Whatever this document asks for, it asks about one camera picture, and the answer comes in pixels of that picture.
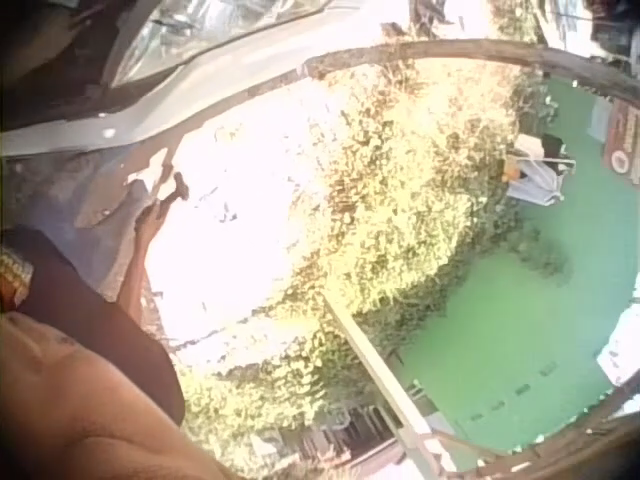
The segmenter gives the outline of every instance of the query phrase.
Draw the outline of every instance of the white pole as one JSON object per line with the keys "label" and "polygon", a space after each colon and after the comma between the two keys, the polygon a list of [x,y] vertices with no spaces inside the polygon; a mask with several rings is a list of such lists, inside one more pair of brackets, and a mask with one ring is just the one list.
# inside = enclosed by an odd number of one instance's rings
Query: white pole
{"label": "white pole", "polygon": [[404,388],[402,388],[402,385],[398,382],[384,359],[353,320],[349,311],[336,298],[326,292],[324,293],[324,300],[327,308],[342,327],[351,348],[356,352],[380,392],[404,425],[408,438],[404,438],[402,443],[406,444],[409,449],[418,450],[429,465],[429,471],[424,471],[423,465],[425,462],[416,462],[416,467],[418,467],[422,476],[424,478],[434,478],[435,474],[435,478],[441,478],[446,471],[455,472],[455,464],[449,452],[439,440],[420,440],[422,435],[432,433],[429,424],[420,414],[420,411]]}

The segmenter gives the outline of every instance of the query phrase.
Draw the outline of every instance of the green wall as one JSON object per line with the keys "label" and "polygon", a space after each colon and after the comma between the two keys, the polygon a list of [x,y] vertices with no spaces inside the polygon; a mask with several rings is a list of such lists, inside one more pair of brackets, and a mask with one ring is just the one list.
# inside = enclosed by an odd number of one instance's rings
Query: green wall
{"label": "green wall", "polygon": [[570,257],[564,282],[514,256],[480,259],[401,353],[404,381],[418,379],[458,434],[510,449],[550,433],[609,388],[595,356],[626,308],[637,272],[638,192],[609,172],[586,134],[594,98],[552,83],[561,105],[551,133],[578,162],[552,207],[525,215]]}

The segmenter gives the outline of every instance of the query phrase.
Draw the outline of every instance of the car headlight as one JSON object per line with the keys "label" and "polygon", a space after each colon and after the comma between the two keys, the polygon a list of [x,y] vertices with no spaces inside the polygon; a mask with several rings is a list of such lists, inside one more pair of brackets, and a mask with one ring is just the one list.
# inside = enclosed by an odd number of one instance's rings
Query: car headlight
{"label": "car headlight", "polygon": [[174,67],[233,38],[321,10],[327,0],[163,0],[127,50],[114,85]]}

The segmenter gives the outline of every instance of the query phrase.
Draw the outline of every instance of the red sign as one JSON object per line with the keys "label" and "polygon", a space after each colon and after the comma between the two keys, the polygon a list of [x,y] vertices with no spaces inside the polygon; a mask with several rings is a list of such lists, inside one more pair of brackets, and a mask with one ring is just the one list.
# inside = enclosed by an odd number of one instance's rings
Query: red sign
{"label": "red sign", "polygon": [[628,103],[613,102],[604,160],[611,170],[640,187],[640,110]]}

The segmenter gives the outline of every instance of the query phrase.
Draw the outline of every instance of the white car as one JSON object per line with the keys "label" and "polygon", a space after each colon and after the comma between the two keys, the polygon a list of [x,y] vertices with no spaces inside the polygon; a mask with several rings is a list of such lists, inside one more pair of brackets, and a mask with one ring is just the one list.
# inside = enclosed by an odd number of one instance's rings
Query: white car
{"label": "white car", "polygon": [[[362,45],[370,26],[405,21],[390,10],[408,16],[403,0],[86,2],[49,1],[50,30],[4,69],[15,78],[3,79],[3,157],[135,144],[309,57]],[[30,55],[47,48],[34,68]]]}

